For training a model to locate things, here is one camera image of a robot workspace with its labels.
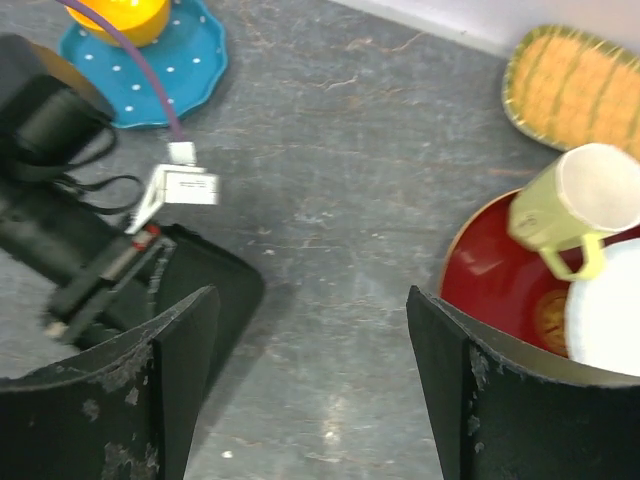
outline white wall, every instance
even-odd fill
[[[333,0],[497,55],[530,29],[562,23],[640,54],[640,0]]]

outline yellow cup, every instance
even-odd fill
[[[537,251],[553,275],[589,280],[604,268],[603,240],[640,224],[640,164],[612,145],[591,143],[562,155],[513,200],[509,235]],[[573,272],[560,252],[582,247]]]
[[[81,0],[113,24],[136,47],[144,47],[160,36],[169,23],[170,0]],[[71,17],[103,42],[120,46],[102,27],[68,8]]]

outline white plate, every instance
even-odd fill
[[[640,239],[605,248],[593,280],[569,287],[565,336],[572,360],[640,376]]]

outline cable plug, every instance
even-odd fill
[[[193,142],[171,142],[169,143],[169,159],[173,165],[195,166],[198,163],[196,146]]]

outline black strap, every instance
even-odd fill
[[[138,185],[138,191],[133,200],[129,203],[122,205],[120,207],[100,207],[98,205],[94,205],[92,203],[82,201],[86,194],[99,192],[100,190],[104,190],[112,183],[117,182],[118,180],[130,180]],[[85,208],[95,212],[99,215],[118,215],[120,213],[125,213],[133,209],[140,200],[142,199],[142,195],[144,194],[144,184],[142,181],[134,176],[134,175],[116,175],[114,177],[107,178],[101,182],[96,183],[80,183],[75,178],[70,177],[68,175],[63,175],[57,179],[55,179],[55,183],[60,185],[69,191],[72,195],[76,196],[78,200],[81,200],[82,204]]]
[[[26,183],[53,182],[61,186],[77,197],[87,209],[99,215],[109,216],[128,212],[140,202],[144,194],[145,186],[138,177],[134,175],[117,175],[100,182],[84,184],[68,175],[69,172],[102,160],[115,150],[118,145],[118,135],[112,125],[105,124],[105,128],[110,136],[109,142],[102,149],[80,162],[66,165],[42,166],[22,163],[10,158],[7,161],[7,166],[11,171],[11,175],[19,181]],[[118,180],[130,180],[138,185],[136,196],[131,202],[119,207],[100,207],[83,201],[87,193],[103,190]]]

